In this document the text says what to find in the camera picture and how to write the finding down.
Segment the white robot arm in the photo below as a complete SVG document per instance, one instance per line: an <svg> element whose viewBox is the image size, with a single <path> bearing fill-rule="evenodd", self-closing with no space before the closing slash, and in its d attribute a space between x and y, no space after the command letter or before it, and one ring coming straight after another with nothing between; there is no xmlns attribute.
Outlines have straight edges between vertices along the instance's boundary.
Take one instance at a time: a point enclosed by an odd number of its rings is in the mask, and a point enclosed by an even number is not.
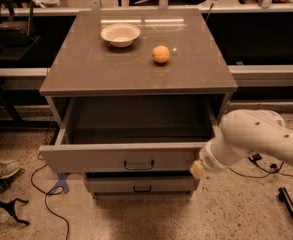
<svg viewBox="0 0 293 240"><path fill-rule="evenodd" d="M293 167L293 130L276 112L234 110L223 116L219 132L200 149L190 173L202 179L254 153L275 157Z"/></svg>

